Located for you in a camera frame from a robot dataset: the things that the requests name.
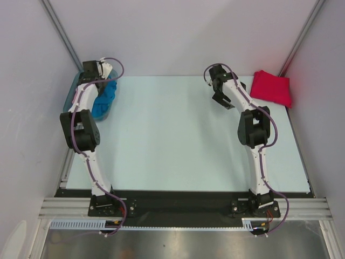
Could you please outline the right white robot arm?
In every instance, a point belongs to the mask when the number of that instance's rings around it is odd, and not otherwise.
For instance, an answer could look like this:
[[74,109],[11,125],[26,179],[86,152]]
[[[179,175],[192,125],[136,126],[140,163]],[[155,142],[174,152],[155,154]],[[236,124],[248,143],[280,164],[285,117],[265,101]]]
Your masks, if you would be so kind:
[[248,208],[252,215],[262,216],[274,203],[274,192],[265,173],[266,147],[271,134],[270,109],[259,106],[246,92],[245,84],[232,70],[226,72],[225,66],[215,63],[207,67],[204,72],[209,73],[210,80],[206,83],[214,91],[213,100],[239,112],[237,136],[246,149],[251,173]]

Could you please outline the aluminium front rail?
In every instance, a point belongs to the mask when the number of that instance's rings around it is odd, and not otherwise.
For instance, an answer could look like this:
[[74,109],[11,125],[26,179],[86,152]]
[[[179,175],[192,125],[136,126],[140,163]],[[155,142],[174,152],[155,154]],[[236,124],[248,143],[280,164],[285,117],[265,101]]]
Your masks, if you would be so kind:
[[[211,214],[230,216],[231,201],[226,199],[153,199],[137,198],[136,216],[148,215],[193,215],[206,217]],[[332,214],[325,198],[292,198],[276,200],[282,219],[331,220]],[[88,217],[90,199],[87,197],[45,198],[39,211],[41,219],[83,219]]]

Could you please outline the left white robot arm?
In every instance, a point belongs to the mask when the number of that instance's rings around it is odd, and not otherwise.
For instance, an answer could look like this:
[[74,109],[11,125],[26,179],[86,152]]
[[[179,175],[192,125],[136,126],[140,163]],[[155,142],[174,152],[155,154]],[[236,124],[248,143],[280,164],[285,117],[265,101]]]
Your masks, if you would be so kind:
[[97,97],[107,86],[112,65],[105,59],[83,63],[72,99],[72,106],[60,115],[60,122],[68,147],[82,159],[91,181],[91,207],[101,209],[106,215],[118,212],[119,202],[109,196],[112,185],[100,169],[96,147],[100,144],[100,132],[92,116],[92,108]]

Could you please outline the black front mat strip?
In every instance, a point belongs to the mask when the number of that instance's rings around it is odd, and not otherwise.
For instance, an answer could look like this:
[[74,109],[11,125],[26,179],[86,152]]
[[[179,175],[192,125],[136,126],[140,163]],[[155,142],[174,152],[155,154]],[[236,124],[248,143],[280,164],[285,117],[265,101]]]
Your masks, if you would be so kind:
[[286,205],[313,194],[288,192],[282,202],[258,208],[248,192],[169,192],[119,190],[119,201],[109,196],[96,198],[86,189],[59,189],[55,197],[68,200],[86,199],[86,215],[104,218],[103,228],[114,229],[123,223],[134,228],[228,228],[241,226],[244,218],[260,221],[283,216]]

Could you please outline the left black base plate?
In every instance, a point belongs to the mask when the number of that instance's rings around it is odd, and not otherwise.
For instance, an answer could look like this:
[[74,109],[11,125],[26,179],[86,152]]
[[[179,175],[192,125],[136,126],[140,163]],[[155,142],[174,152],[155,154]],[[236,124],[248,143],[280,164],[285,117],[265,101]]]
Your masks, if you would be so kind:
[[91,197],[88,209],[89,217],[120,217],[123,216],[125,208],[127,210],[127,217],[136,216],[136,205],[135,199],[123,199],[125,205],[123,205],[117,199],[114,199],[108,195]]

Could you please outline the left aluminium corner post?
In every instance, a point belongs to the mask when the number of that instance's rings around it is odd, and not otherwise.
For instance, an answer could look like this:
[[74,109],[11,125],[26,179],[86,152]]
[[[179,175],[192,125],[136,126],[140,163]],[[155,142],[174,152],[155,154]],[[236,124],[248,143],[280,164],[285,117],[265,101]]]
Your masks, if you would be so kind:
[[69,57],[72,59],[73,64],[76,66],[78,71],[82,70],[82,63],[78,57],[75,48],[70,41],[63,24],[61,23],[51,1],[49,0],[39,0],[40,4],[42,5],[45,13],[47,14],[50,22],[52,23],[53,28],[55,29],[58,37],[60,38],[61,42],[63,43],[65,50],[67,51]]

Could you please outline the dark blue t shirt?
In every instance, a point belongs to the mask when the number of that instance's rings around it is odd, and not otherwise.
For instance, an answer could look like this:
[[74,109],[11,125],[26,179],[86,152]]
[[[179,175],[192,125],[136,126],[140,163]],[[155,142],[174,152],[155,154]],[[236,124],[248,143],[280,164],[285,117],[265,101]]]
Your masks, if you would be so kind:
[[108,82],[103,94],[95,99],[91,114],[97,121],[106,119],[111,105],[115,99],[115,91],[117,89],[117,81]]

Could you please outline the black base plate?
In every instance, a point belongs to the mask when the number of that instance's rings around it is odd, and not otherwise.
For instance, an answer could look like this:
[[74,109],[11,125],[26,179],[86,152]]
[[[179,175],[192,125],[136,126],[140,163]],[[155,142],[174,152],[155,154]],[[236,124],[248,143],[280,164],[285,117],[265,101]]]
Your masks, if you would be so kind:
[[136,216],[136,205],[135,199],[123,199],[125,205],[123,205],[117,199],[114,199],[108,195],[91,197],[88,209],[89,217],[120,217],[123,216],[125,208],[127,210],[127,217]]
[[254,205],[250,205],[249,200],[233,200],[230,205],[230,216],[234,218],[265,218],[267,216],[279,218],[281,212],[277,201],[273,201],[271,205],[256,208]]

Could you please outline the aluminium corner post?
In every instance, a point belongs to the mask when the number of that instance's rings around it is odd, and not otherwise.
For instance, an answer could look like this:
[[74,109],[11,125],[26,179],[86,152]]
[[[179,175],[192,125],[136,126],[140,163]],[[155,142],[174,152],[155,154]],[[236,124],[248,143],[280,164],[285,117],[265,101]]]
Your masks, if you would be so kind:
[[312,7],[302,29],[300,30],[288,56],[286,57],[281,69],[277,76],[285,77],[291,64],[293,63],[294,58],[297,56],[298,51],[300,50],[302,44],[306,40],[309,32],[311,31],[314,23],[316,22],[319,14],[321,13],[322,9],[326,5],[327,0],[317,0],[315,1],[314,6]]
[[52,23],[53,28],[55,29],[58,37],[60,38],[61,42],[63,43],[65,50],[67,51],[69,57],[72,59],[73,64],[76,66],[78,71],[82,70],[82,63],[78,57],[75,48],[70,41],[63,24],[61,23],[51,1],[49,0],[39,0],[40,4],[42,5],[45,13],[47,14],[50,22]]

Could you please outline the folded red t shirt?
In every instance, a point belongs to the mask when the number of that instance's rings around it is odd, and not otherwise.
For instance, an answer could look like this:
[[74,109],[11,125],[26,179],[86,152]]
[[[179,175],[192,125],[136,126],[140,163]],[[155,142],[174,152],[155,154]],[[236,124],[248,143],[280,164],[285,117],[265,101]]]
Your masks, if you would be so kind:
[[260,70],[254,73],[250,96],[292,108],[289,78],[274,76]]

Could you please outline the right aluminium corner post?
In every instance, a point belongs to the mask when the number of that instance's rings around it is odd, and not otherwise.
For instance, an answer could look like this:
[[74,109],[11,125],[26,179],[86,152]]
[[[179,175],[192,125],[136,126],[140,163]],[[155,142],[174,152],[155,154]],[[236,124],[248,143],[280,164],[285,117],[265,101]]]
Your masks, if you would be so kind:
[[302,29],[300,30],[288,56],[286,57],[281,69],[277,76],[285,77],[291,64],[293,63],[294,58],[297,56],[298,51],[300,50],[302,44],[306,40],[309,32],[311,31],[314,23],[316,22],[319,14],[321,13],[322,9],[326,5],[327,0],[317,0],[315,1],[314,6],[312,7]]

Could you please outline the teal plastic basket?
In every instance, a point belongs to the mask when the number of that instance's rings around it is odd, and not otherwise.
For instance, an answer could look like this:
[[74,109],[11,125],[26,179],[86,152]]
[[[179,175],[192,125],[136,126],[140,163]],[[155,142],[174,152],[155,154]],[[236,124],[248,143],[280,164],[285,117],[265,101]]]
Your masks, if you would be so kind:
[[72,85],[70,87],[70,90],[68,92],[68,95],[64,103],[63,112],[67,112],[72,107],[72,103],[73,103],[73,99],[76,93],[77,83],[78,83],[80,75],[81,75],[81,72],[78,72],[73,79]]

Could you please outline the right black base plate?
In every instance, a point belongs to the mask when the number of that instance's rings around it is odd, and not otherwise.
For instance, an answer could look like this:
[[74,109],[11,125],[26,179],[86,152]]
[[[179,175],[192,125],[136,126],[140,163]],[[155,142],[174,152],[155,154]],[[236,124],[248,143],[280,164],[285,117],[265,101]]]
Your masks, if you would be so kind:
[[233,200],[230,205],[230,216],[234,218],[265,218],[267,216],[279,218],[281,212],[277,201],[273,201],[271,205],[256,208],[254,205],[250,205],[249,200]]

